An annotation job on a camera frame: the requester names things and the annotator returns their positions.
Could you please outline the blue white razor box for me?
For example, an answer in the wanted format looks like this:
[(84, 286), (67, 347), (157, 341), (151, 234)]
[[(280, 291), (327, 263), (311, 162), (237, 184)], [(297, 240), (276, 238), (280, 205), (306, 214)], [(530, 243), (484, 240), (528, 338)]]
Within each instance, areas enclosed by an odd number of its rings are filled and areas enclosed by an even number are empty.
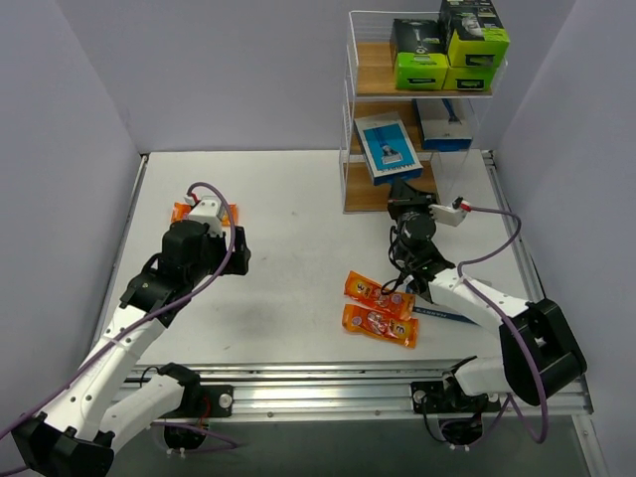
[(396, 111), (354, 119), (372, 184), (419, 178), (423, 166)]

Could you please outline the grey box blue razor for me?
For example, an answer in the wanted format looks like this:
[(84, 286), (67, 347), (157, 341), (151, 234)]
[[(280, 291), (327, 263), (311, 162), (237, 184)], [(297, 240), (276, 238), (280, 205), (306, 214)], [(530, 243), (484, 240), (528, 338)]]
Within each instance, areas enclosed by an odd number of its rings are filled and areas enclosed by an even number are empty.
[(470, 148), (473, 132), (460, 99), (415, 99), (412, 103), (424, 150), (458, 152)]
[(428, 287), (409, 275), (403, 283), (404, 291), (415, 296), (415, 304), (411, 313), (429, 317), (450, 320), (459, 323), (475, 325), (475, 322), (461, 315), (453, 309), (435, 304), (432, 301)]

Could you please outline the tall green black razor box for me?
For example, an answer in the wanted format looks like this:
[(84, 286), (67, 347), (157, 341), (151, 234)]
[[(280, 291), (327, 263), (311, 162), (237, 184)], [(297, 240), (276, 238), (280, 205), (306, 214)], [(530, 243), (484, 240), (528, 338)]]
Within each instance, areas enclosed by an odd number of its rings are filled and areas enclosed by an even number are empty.
[(443, 90), (487, 91), (491, 88), (498, 67), (449, 66), (443, 82)]

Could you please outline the black green razor pack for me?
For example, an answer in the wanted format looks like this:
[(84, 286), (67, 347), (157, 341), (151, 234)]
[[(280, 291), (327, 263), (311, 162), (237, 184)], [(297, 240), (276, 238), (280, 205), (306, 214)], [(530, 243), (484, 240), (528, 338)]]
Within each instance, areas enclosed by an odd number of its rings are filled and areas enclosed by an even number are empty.
[(396, 89), (442, 90), (448, 61), (435, 20), (394, 19), (390, 48)]

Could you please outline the small black green razor box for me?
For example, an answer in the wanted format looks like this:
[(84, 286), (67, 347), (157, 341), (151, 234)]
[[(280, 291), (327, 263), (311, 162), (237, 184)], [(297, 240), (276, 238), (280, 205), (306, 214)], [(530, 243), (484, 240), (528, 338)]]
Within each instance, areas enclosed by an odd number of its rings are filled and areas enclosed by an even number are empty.
[(510, 38), (489, 0), (442, 1), (438, 22), (453, 68), (499, 67)]

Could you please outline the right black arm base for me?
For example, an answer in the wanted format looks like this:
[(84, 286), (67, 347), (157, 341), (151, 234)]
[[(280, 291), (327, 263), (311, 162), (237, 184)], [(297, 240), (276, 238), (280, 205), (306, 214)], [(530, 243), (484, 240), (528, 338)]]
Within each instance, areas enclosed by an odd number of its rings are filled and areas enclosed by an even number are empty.
[(409, 390), (412, 410), (416, 414), (460, 412), (455, 394), (443, 381), (411, 382)]

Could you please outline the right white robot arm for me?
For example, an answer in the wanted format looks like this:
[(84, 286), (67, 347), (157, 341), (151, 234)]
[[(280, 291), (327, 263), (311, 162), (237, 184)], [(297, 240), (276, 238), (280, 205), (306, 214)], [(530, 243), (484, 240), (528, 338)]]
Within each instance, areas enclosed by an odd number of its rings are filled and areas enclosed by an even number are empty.
[(404, 284), (426, 301), (449, 308), (495, 336), (501, 355), (456, 365), (441, 386), (452, 409), (477, 397), (512, 394), (541, 406), (583, 376), (587, 361), (561, 308), (552, 300), (517, 298), (470, 277), (467, 264), (446, 259), (433, 241), (439, 225), (457, 227), (474, 211), (458, 197), (448, 206), (402, 179), (390, 186), (387, 210), (395, 224), (389, 258)]

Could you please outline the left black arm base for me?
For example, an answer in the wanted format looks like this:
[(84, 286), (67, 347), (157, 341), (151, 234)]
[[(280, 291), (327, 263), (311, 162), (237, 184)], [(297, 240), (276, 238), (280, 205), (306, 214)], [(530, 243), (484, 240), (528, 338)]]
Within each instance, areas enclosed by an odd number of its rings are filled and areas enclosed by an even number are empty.
[(199, 417), (227, 418), (233, 414), (235, 388), (230, 385), (203, 386), (202, 411)]

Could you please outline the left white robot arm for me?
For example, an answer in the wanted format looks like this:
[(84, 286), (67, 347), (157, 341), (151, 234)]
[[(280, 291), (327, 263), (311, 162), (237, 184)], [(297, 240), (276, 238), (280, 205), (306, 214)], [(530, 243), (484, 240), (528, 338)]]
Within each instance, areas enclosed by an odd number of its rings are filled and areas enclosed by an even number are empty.
[(189, 220), (172, 224), (70, 382), (9, 429), (26, 468), (44, 476), (104, 476), (115, 454), (154, 420), (201, 416), (201, 379), (175, 363), (125, 399), (114, 398), (192, 298), (221, 275), (245, 275), (249, 259), (240, 226), (224, 233)]

